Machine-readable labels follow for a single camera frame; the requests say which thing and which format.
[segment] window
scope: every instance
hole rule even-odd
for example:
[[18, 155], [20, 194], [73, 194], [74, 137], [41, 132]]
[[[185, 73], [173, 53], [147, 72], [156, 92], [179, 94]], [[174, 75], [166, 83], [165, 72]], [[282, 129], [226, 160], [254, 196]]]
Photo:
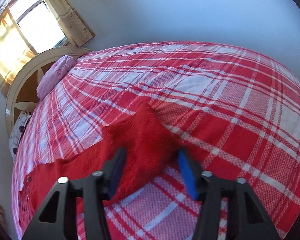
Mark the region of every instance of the window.
[[17, 0], [10, 6], [10, 12], [23, 35], [38, 53], [66, 40], [43, 0]]

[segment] sunlit curtain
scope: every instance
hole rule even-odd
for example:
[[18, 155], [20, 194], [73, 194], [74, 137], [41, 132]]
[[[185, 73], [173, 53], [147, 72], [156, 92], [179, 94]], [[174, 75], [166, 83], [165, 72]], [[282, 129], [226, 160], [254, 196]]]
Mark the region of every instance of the sunlit curtain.
[[36, 54], [6, 9], [0, 17], [0, 91], [5, 97], [17, 73]]
[[73, 47], [81, 47], [96, 36], [68, 0], [44, 1]]

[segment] white wall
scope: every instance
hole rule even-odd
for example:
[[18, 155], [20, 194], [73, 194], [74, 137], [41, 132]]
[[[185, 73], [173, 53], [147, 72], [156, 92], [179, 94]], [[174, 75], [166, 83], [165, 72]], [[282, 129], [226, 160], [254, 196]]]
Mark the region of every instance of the white wall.
[[300, 10], [293, 0], [70, 0], [99, 50], [139, 42], [210, 41], [256, 50], [300, 80]]
[[0, 204], [4, 207], [8, 233], [12, 239], [17, 239], [11, 211], [11, 176], [13, 161], [8, 148], [5, 105], [5, 98], [0, 93]]

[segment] plaid bedspread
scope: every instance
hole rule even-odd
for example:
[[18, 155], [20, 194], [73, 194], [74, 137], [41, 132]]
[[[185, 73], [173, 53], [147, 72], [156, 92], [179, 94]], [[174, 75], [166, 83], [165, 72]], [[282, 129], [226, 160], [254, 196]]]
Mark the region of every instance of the plaid bedspread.
[[[173, 133], [202, 149], [202, 167], [245, 177], [284, 238], [300, 212], [300, 82], [277, 61], [234, 46], [159, 42], [85, 54], [36, 107], [18, 148], [12, 211], [34, 166], [80, 154], [101, 128], [147, 101]], [[225, 238], [226, 200], [219, 239]], [[122, 239], [191, 239], [200, 203], [167, 167], [139, 191], [106, 208]], [[83, 215], [77, 215], [85, 239]]]

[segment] headboard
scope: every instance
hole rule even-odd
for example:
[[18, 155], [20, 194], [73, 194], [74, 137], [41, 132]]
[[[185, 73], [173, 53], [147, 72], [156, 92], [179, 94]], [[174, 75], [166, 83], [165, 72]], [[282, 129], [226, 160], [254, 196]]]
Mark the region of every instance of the headboard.
[[90, 52], [86, 48], [74, 49], [61, 46], [49, 49], [33, 57], [16, 75], [6, 100], [6, 126], [10, 136], [12, 128], [22, 110], [32, 112], [39, 102], [37, 86], [48, 69], [62, 56], [70, 55], [77, 59]]

